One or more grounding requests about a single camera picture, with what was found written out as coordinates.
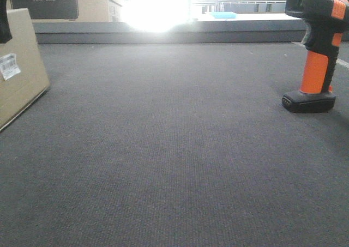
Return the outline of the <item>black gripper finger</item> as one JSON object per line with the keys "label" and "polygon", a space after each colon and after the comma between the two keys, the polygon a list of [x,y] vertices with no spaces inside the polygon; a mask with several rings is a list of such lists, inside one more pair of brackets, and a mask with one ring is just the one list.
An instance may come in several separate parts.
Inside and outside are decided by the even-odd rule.
{"label": "black gripper finger", "polygon": [[12,35],[10,32],[9,27],[9,21],[8,21],[8,15],[7,15],[7,0],[1,0],[0,1],[0,12],[1,12],[1,19],[0,19],[0,27],[1,27],[1,34],[0,34],[0,41],[1,44],[7,43],[9,40],[12,39]]}

